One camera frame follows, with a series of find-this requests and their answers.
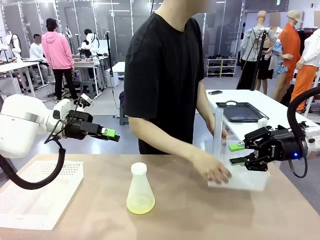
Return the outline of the person's left hand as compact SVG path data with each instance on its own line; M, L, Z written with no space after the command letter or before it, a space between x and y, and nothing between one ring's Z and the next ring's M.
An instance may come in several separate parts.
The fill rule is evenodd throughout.
M212 131L211 131L211 134L214 136L215 135L215 126L212 127ZM221 138L223 140L227 140L228 139L228 132L226 131L225 128L222 128L221 130Z

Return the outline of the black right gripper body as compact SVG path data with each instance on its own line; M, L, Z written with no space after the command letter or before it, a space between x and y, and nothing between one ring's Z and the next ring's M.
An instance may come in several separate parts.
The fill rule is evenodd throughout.
M261 127L244 136L246 149L254 150L245 156L244 166L249 171L266 172L268 163L291 161L304 156L302 142L288 129L271 130Z

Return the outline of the person's right hand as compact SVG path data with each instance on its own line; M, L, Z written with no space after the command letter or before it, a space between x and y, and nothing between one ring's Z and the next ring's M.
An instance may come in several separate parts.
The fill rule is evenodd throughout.
M213 155L205 154L194 163L194 167L208 181L218 185L228 184L232 177L230 171Z

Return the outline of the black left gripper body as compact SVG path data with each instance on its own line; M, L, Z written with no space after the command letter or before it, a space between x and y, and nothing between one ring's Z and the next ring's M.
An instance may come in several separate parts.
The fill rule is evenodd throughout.
M66 116L67 125L58 134L60 138L83 140L86 136L104 140L103 127L93 123L93 116L87 112L70 110Z

